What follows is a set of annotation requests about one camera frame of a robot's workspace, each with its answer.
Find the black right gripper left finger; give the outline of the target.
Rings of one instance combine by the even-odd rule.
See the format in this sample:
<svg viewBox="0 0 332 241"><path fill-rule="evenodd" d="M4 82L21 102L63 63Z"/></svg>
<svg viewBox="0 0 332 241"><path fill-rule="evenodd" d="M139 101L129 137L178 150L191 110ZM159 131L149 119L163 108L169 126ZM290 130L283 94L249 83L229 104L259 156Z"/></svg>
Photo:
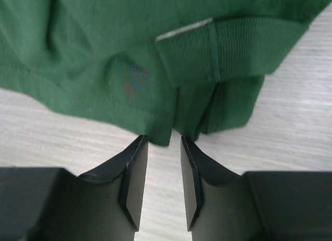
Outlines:
<svg viewBox="0 0 332 241"><path fill-rule="evenodd" d="M98 184L122 178L118 205L135 231L140 228L148 159L148 137L140 135L126 149L79 178Z"/></svg>

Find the white and green t shirt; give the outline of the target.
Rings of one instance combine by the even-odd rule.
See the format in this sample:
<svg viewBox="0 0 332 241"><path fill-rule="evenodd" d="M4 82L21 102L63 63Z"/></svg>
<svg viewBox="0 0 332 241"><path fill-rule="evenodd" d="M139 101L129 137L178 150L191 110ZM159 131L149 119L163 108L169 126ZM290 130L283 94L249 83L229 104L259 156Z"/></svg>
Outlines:
<svg viewBox="0 0 332 241"><path fill-rule="evenodd" d="M243 127L331 0L1 0L1 87L167 146Z"/></svg>

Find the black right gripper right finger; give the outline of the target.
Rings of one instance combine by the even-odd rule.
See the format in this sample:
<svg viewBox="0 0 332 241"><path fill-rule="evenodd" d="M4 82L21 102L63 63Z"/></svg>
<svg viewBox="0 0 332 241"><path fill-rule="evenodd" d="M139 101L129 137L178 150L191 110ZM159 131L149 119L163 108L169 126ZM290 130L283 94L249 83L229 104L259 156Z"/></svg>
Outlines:
<svg viewBox="0 0 332 241"><path fill-rule="evenodd" d="M181 169L187 230L191 231L204 205L202 181L221 187L240 178L205 154L187 136L181 137Z"/></svg>

